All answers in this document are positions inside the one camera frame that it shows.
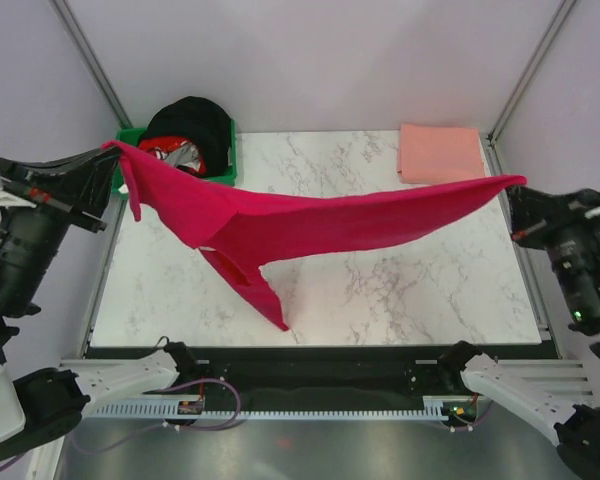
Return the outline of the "magenta t shirt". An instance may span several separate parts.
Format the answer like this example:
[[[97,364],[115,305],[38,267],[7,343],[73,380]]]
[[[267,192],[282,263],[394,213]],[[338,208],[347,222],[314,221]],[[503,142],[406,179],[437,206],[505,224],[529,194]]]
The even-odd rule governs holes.
[[[521,175],[499,175],[357,196],[289,196],[205,181],[123,142],[108,145],[120,151],[134,219],[141,219],[142,206],[151,207],[166,228],[200,250],[236,293],[282,331],[289,327],[262,266],[406,244],[527,183]]]

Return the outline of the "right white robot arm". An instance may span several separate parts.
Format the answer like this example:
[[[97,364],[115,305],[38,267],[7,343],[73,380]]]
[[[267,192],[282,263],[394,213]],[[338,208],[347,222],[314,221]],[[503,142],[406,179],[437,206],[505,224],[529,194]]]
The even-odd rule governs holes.
[[[600,192],[548,194],[528,187],[506,190],[511,240],[548,255],[571,315],[570,330],[600,334]],[[590,346],[600,360],[600,341]],[[465,389],[504,407],[541,433],[581,479],[600,479],[600,407],[554,397],[460,341],[438,360],[447,392]]]

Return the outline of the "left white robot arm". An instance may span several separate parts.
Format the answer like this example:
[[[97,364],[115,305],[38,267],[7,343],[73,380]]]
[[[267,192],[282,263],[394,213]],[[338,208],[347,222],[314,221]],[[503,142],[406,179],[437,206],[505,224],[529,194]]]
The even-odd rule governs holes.
[[[70,227],[105,229],[121,154],[107,146],[42,163],[0,158],[0,469],[105,405],[198,385],[200,371],[182,342],[86,374],[44,368],[14,380],[7,371],[4,347],[19,333],[8,320],[40,312],[33,298]]]

